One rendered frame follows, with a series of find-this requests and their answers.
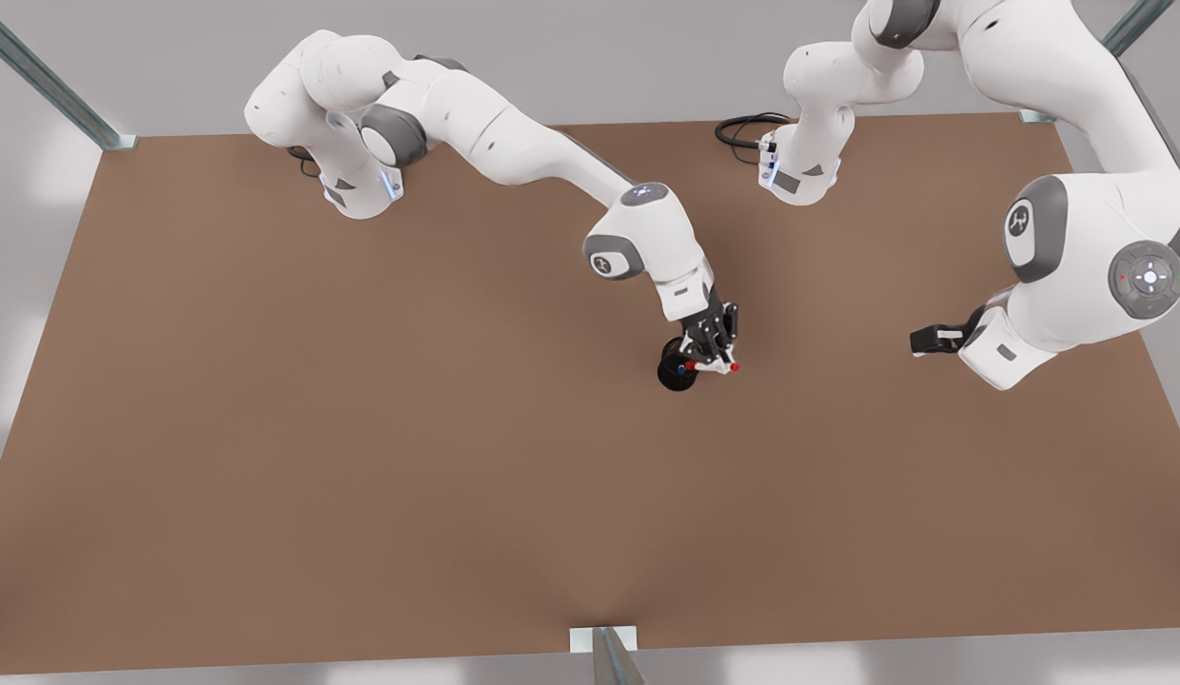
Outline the silver frame post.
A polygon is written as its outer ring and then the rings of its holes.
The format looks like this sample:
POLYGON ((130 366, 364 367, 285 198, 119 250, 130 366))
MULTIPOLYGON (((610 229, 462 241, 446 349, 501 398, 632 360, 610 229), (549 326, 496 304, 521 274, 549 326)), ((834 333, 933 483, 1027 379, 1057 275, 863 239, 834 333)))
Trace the silver frame post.
POLYGON ((568 632, 569 652, 594 658, 594 685, 647 685, 634 653, 640 648, 638 628, 576 627, 568 632))
POLYGON ((2 21, 0 21, 0 58, 100 150, 122 151, 136 147, 138 136, 122 134, 109 125, 109 121, 91 108, 81 95, 77 95, 76 90, 68 87, 68 84, 42 62, 41 58, 2 21))
POLYGON ((1126 70, 1122 57, 1133 44, 1150 29, 1176 0, 1134 0, 1130 9, 1113 24, 1112 29, 1100 39, 1109 57, 1095 58, 1084 64, 1079 81, 1069 84, 1066 94, 1077 95, 1079 101, 1053 103, 1049 108, 1020 108, 1022 123, 1066 121, 1077 129, 1090 130, 1100 112, 1113 112, 1120 121, 1129 121, 1134 101, 1152 120, 1156 114, 1150 99, 1143 95, 1138 79, 1126 70))

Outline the small black round object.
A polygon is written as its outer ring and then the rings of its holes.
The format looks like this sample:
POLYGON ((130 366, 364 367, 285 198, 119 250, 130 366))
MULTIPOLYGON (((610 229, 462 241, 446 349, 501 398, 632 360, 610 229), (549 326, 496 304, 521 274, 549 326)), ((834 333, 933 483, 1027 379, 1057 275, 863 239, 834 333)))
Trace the small black round object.
POLYGON ((681 393, 690 389, 699 378, 696 361, 686 357, 678 351, 681 340, 669 340, 662 348, 657 365, 657 378, 660 384, 673 393, 681 393))

